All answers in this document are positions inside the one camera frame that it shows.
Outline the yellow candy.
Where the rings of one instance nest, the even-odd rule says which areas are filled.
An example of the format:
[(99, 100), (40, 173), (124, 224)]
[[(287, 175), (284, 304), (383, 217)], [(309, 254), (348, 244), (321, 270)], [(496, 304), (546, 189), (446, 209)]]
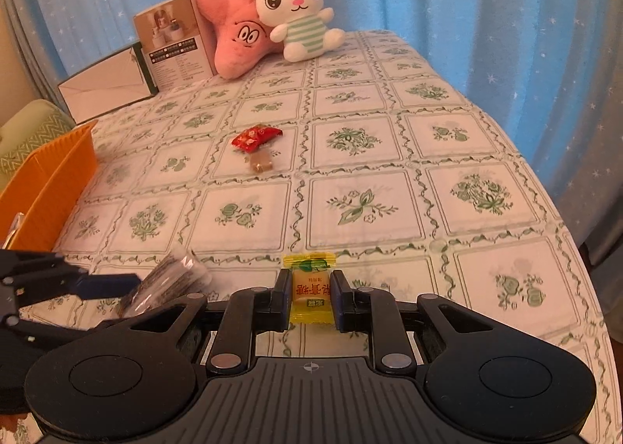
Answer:
[(335, 265), (336, 255), (327, 252), (291, 254), (283, 258), (283, 268), (291, 272), (291, 323), (335, 323), (331, 301), (331, 271)]

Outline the clear black seed bar packet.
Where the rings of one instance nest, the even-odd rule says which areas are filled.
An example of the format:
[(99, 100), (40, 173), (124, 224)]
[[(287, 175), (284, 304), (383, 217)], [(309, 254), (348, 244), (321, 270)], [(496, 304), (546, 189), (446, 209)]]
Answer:
[(117, 315), (138, 316), (175, 298), (203, 292), (211, 280), (211, 273), (191, 250), (174, 247), (135, 289), (119, 301)]

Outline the orange plastic tray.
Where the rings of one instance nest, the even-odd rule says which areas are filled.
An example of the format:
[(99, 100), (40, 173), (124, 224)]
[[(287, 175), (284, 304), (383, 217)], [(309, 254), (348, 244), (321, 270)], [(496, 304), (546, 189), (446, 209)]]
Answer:
[(9, 249), (51, 252), (98, 166), (95, 120), (35, 149), (1, 193), (1, 237), (18, 212), (23, 224)]

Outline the green zigzag cushion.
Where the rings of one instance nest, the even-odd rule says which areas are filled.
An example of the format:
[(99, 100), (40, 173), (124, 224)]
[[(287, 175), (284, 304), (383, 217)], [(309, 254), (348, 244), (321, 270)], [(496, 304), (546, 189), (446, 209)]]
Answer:
[(1, 129), (1, 176), (9, 181), (35, 149), (71, 132), (73, 127), (75, 123), (60, 112), (12, 118)]

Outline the brown clear-wrapped candy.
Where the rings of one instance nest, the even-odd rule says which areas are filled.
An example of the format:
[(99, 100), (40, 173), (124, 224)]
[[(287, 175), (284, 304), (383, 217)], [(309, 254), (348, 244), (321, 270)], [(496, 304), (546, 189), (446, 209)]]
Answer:
[(270, 151), (258, 150), (252, 152), (249, 157), (249, 167), (255, 173), (265, 173), (273, 169), (273, 155)]

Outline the green floral tablecloth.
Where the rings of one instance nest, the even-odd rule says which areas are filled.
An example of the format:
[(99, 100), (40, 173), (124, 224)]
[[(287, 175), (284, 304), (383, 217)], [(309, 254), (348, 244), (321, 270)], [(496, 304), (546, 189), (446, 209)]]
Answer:
[[(435, 292), (577, 355), (597, 382), (582, 435), (620, 441), (609, 338), (561, 214), (497, 123), (394, 33), (96, 122), (98, 166), (56, 243), (72, 263), (146, 275), (181, 246), (225, 300), (286, 255), (331, 252), (356, 287)], [(231, 144), (258, 124), (283, 131), (260, 174)]]

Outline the light green sofa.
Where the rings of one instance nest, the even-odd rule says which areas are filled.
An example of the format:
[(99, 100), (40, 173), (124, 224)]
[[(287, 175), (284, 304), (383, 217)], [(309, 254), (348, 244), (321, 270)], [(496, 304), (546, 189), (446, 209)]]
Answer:
[(47, 100), (36, 99), (24, 106), (1, 127), (0, 188), (7, 186), (31, 152), (74, 127), (74, 120)]

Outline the small red patterned candy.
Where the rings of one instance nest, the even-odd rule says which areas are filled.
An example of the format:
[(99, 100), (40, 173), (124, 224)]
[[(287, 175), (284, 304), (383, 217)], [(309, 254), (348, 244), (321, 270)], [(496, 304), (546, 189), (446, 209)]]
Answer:
[(263, 144), (283, 135), (283, 131), (270, 125), (258, 124), (248, 127), (231, 140), (231, 144), (245, 153), (252, 153), (260, 149)]

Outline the white and green flat box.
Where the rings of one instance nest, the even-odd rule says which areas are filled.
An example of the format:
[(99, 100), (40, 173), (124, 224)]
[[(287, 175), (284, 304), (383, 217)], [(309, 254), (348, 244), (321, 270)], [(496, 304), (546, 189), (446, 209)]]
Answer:
[(68, 77), (58, 84), (58, 90), (77, 124), (148, 99), (158, 92), (139, 42)]

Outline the beige humidifier product box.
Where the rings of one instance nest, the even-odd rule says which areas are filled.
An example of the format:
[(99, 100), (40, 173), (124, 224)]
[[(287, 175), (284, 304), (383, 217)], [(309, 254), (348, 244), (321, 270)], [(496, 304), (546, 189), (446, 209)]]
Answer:
[(215, 30), (197, 0), (165, 0), (139, 12), (133, 22), (162, 93), (215, 76)]

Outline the pink star plush toy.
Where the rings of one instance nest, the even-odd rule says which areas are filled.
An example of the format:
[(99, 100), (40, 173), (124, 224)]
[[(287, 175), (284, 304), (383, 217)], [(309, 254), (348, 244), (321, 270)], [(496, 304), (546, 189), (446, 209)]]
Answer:
[(264, 57), (282, 53), (283, 44), (270, 40), (273, 29), (260, 21), (255, 0), (196, 2), (215, 29), (215, 70), (222, 78), (239, 78)]

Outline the white bunny plush toy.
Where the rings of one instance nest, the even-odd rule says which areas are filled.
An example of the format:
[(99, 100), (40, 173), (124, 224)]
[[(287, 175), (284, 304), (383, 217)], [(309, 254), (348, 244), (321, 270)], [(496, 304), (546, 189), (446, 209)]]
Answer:
[(323, 0), (255, 0), (255, 9), (271, 28), (270, 41), (283, 44), (288, 62), (320, 57), (344, 42), (344, 30), (328, 27), (335, 14)]

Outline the blue star curtain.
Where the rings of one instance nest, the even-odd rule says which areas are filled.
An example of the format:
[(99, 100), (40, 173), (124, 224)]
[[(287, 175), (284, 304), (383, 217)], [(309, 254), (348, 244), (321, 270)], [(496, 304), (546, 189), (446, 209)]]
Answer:
[[(161, 0), (1, 0), (46, 98), (135, 37)], [(534, 169), (574, 239), (622, 234), (622, 0), (325, 0), (343, 30), (384, 28), (489, 113)]]

